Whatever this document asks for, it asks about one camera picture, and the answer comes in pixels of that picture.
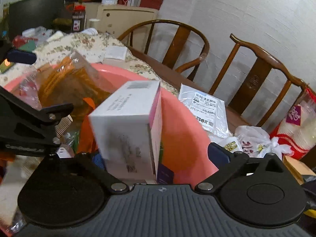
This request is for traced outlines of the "white plastic shopping bag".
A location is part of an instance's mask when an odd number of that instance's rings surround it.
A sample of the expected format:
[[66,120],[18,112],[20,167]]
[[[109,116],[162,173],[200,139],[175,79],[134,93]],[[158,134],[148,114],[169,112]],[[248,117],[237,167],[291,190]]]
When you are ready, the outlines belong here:
[[269,134],[261,127],[238,126],[234,136],[231,134],[227,138],[209,134],[212,142],[217,143],[231,153],[242,151],[250,157],[263,158],[267,153],[274,153],[282,160],[283,155],[291,155],[291,146],[279,144],[278,137],[270,139]]

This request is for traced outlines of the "round-back wooden chair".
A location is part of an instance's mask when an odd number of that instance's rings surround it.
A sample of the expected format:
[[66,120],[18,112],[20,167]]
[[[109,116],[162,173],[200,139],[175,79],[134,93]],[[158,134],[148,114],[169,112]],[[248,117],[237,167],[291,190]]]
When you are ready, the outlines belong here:
[[210,50],[209,41],[202,34],[202,32],[197,30],[196,28],[188,24],[177,22],[174,20],[154,19],[154,20],[148,20],[142,23],[138,23],[130,27],[129,29],[124,31],[117,39],[119,41],[123,41],[124,39],[129,38],[129,47],[133,47],[134,32],[137,29],[140,29],[145,26],[149,26],[150,30],[146,38],[145,49],[142,52],[143,54],[147,55],[150,49],[150,43],[151,43],[151,38],[153,36],[154,28],[157,24],[169,24],[169,25],[177,26],[177,31],[162,61],[162,64],[167,66],[171,70],[175,67],[175,64],[179,56],[181,55],[181,52],[183,51],[185,44],[187,42],[187,39],[189,38],[191,33],[196,34],[203,41],[204,45],[202,47],[200,55],[196,59],[177,67],[175,70],[178,73],[182,73],[188,69],[192,69],[192,72],[189,74],[187,79],[189,79],[190,81],[193,81],[196,76],[196,73],[198,72],[200,64],[206,59]]

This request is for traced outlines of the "white pink cardboard box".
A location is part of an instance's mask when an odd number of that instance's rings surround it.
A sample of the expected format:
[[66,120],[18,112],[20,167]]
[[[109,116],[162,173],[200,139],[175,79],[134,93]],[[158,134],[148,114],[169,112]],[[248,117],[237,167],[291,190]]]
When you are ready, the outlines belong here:
[[110,174],[126,180],[156,179],[162,134],[159,81],[126,82],[89,121]]

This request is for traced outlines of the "orange clear plastic bag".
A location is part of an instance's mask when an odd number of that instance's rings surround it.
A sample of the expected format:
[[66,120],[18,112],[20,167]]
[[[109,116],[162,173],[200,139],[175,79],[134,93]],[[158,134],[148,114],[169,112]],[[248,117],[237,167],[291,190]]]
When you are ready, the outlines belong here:
[[92,65],[73,50],[55,67],[49,63],[26,73],[13,84],[12,93],[37,110],[71,103],[74,129],[106,100],[116,88]]

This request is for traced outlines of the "black monitor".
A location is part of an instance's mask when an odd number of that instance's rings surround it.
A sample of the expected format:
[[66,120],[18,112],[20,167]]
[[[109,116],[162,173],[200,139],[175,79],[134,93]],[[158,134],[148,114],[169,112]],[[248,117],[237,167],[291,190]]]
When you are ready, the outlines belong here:
[[60,16],[65,0],[21,0],[8,7],[8,36],[16,36],[30,28],[39,26],[51,28]]

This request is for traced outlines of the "beige cabinet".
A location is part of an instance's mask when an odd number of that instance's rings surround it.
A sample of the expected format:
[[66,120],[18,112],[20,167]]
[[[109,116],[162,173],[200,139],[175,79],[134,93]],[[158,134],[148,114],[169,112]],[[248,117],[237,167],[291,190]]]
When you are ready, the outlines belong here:
[[[128,7],[125,5],[99,5],[96,18],[100,20],[97,30],[108,32],[118,38],[132,26],[154,20],[158,10],[142,7]],[[150,25],[138,28],[133,33],[133,48],[144,52]]]

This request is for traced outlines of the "white shipping mailer bag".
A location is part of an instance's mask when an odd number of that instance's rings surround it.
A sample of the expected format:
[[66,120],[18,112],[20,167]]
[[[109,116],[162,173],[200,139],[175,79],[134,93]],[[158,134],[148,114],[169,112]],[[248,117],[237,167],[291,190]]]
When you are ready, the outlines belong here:
[[231,137],[223,100],[184,84],[181,84],[178,99],[191,111],[204,130],[222,139]]

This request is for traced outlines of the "dark sauce jar red lid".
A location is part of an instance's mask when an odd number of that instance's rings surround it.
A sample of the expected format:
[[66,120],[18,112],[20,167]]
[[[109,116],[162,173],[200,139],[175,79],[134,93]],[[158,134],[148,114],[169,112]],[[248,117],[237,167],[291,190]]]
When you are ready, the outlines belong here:
[[86,19],[86,8],[83,5],[76,5],[72,12],[72,32],[84,30]]

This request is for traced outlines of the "square-back wooden chair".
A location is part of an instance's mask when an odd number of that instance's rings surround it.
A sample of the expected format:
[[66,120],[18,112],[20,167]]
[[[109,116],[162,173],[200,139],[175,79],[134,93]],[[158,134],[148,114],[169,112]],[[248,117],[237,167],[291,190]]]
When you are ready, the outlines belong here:
[[233,34],[230,34],[230,38],[234,41],[235,45],[226,62],[224,63],[220,73],[218,74],[215,82],[210,88],[209,94],[213,95],[215,93],[224,75],[228,71],[233,59],[235,58],[239,48],[241,47],[250,49],[257,58],[245,80],[228,105],[228,107],[233,111],[239,115],[243,114],[246,108],[250,105],[250,102],[252,102],[254,99],[255,95],[259,91],[271,70],[278,70],[282,72],[287,79],[274,103],[257,123],[257,126],[261,127],[267,122],[269,117],[277,109],[280,102],[283,100],[292,85],[299,87],[301,89],[301,94],[304,93],[308,85],[302,79],[292,75],[280,60],[268,53],[265,49],[254,43],[243,41]]

